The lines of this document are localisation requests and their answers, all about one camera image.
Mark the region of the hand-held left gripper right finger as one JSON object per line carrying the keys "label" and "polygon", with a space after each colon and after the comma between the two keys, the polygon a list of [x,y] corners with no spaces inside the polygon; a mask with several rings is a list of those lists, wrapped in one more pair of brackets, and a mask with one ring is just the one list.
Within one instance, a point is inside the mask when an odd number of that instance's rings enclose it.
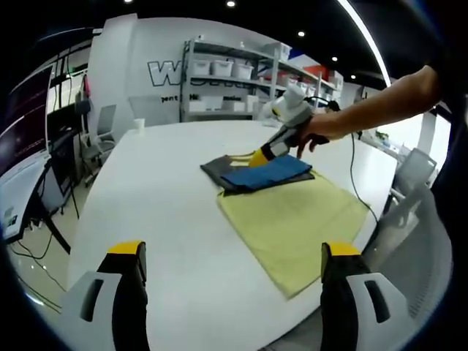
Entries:
{"label": "hand-held left gripper right finger", "polygon": [[360,252],[322,244],[321,350],[403,350],[410,340],[407,299]]}

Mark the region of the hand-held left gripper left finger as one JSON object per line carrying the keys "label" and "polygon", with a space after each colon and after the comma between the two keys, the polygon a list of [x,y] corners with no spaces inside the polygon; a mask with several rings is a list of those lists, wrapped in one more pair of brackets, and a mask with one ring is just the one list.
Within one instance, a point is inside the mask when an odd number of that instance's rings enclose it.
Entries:
{"label": "hand-held left gripper left finger", "polygon": [[59,337],[69,350],[148,350],[146,243],[112,246],[67,291]]}

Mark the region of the person's right hand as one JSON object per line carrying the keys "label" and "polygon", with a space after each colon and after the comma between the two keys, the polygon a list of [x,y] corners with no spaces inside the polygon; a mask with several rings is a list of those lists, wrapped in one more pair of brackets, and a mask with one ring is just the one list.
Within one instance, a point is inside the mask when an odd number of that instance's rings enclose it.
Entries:
{"label": "person's right hand", "polygon": [[303,156],[305,149],[313,152],[319,145],[318,137],[337,140],[352,133],[352,124],[342,119],[342,112],[314,114],[307,125],[300,128],[297,157]]}

